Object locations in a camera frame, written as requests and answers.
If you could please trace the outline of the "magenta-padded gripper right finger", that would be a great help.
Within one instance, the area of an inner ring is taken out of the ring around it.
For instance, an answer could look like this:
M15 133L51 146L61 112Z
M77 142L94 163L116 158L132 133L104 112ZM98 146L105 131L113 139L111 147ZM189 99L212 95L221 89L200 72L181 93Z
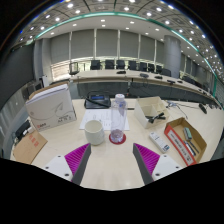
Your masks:
M168 154L159 155L137 143L133 144L133 154L145 185L182 169Z

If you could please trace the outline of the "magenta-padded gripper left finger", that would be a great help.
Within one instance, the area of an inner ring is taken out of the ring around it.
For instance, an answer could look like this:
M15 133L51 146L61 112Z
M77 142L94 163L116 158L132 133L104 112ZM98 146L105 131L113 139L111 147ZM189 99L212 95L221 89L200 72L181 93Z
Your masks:
M87 143L65 156L57 155L43 169L76 185L80 185L90 154L91 144Z

